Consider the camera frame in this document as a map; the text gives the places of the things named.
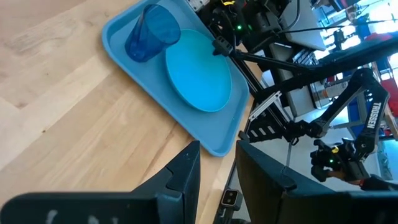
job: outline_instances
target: blue plastic cup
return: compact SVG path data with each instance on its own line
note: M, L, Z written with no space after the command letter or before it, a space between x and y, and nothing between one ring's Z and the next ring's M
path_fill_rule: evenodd
M138 18L124 47L131 59L146 62L177 43L180 36L180 26L174 16L164 7L150 4Z

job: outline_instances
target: wooden table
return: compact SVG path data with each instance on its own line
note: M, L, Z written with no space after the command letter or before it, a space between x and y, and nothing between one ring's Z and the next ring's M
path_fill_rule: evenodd
M131 191L193 140L103 49L105 23L135 2L0 1L0 205L32 191ZM233 160L234 147L201 151L197 223L213 221Z

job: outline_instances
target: white label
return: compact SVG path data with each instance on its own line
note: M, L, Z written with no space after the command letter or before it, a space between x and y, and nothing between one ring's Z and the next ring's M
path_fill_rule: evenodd
M367 124L367 128L374 129L376 126L377 118L379 117L381 103L374 103L371 110L371 115Z

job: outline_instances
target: blue tray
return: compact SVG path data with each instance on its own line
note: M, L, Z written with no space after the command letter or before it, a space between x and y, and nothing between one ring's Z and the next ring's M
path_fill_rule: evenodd
M165 54L145 63L131 60L124 43L137 18L148 4L159 4L168 9L181 29L193 29L210 39L214 37L203 25L186 0L144 0L111 19L104 27L102 40L109 56L140 86L150 94L177 122L214 156L225 156L232 147L236 132L249 98L249 88L242 73L230 58L232 92L227 105L215 113L196 110L179 97L167 75Z

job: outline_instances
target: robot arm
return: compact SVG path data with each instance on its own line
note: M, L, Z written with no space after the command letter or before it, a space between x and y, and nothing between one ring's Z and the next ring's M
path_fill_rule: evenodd
M332 147L327 146L319 139L314 141L318 150L311 153L312 175L321 182L326 181L328 177L328 170L324 168L343 171L346 174L346 181L369 177L363 166L363 161L377 148L378 131L389 93L373 77L371 69L362 68L353 74L346 90L319 118L310 123L300 121L290 124L291 128L295 130L296 138L304 134L312 138L321 138L326 134L331 121L341 110L365 90L370 92L373 100L364 129L356 140L343 139L343 143Z

